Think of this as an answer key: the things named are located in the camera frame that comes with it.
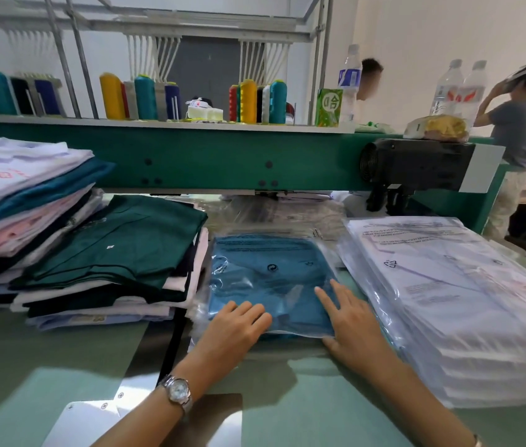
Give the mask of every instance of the green juice carton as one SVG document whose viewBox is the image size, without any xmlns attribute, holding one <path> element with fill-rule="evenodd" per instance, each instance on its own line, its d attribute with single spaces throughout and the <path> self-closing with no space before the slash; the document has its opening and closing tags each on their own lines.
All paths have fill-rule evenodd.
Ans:
<svg viewBox="0 0 526 447">
<path fill-rule="evenodd" d="M 317 93 L 317 127 L 337 127 L 341 111 L 342 89 L 319 89 Z"/>
</svg>

